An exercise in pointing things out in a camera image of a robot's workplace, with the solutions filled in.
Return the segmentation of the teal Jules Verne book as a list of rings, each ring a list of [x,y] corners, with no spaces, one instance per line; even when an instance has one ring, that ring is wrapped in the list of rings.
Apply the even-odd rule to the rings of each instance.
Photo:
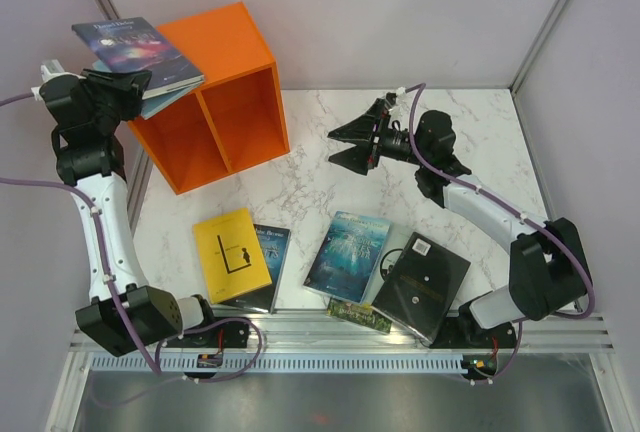
[[[390,228],[387,219],[336,212],[303,286],[314,293],[360,304]]]

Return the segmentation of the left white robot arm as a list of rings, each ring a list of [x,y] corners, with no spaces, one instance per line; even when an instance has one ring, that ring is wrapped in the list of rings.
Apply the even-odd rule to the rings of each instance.
[[[75,313],[78,328],[115,357],[185,335],[211,345],[219,324],[200,295],[181,299],[149,285],[127,214],[124,152],[115,131],[137,118],[151,72],[64,71],[41,67],[36,94],[56,125],[56,171],[80,214],[90,265],[89,303]]]

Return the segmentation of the light blue book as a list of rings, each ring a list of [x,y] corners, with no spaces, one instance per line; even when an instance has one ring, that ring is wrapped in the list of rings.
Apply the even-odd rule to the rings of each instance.
[[[190,91],[201,85],[204,73],[185,58],[128,59],[107,64],[96,61],[91,69],[126,73],[143,69],[152,72],[152,78],[144,93],[141,115],[148,119],[165,109]]]

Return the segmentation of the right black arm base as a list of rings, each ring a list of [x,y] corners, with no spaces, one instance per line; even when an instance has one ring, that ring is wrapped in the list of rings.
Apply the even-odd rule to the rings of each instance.
[[[483,329],[468,317],[444,319],[431,349],[499,350],[512,349],[516,345],[517,333],[511,323]]]

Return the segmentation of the purple galaxy Crusoe book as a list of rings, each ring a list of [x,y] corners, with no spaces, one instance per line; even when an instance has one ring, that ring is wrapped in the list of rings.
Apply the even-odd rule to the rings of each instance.
[[[199,85],[204,80],[204,74],[143,17],[79,23],[71,29],[107,71],[150,71],[145,99]]]

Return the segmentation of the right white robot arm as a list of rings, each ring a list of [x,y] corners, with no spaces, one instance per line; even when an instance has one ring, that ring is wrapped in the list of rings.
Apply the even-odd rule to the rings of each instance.
[[[330,139],[348,147],[329,160],[360,175],[377,167],[381,158],[415,165],[425,198],[473,223],[508,254],[507,285],[469,302],[469,313],[456,322],[458,337],[477,346],[492,335],[493,327],[507,322],[566,317],[565,306],[580,298],[586,298],[587,307],[572,317],[588,317],[595,294],[576,226],[566,218],[521,212],[487,188],[455,156],[449,114],[427,110],[412,115],[408,128],[401,128],[391,118],[397,97],[388,93],[376,99],[361,116],[330,131]]]

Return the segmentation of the yellow book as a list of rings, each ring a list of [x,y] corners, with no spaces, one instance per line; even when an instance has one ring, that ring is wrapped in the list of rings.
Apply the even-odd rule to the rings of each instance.
[[[209,300],[222,303],[272,284],[247,208],[192,228]]]

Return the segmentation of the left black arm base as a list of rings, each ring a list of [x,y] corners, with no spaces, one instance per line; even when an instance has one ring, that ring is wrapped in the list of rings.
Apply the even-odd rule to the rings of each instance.
[[[181,336],[166,341],[168,348],[211,348],[216,351],[245,349],[250,335],[249,321],[242,317],[226,317],[211,324],[187,329]]]

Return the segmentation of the dark Wuthering Heights book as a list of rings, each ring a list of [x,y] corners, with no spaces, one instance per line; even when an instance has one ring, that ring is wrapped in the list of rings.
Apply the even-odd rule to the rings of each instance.
[[[242,310],[272,313],[275,308],[281,272],[285,264],[291,231],[287,228],[254,225],[272,283],[222,302],[222,305]]]

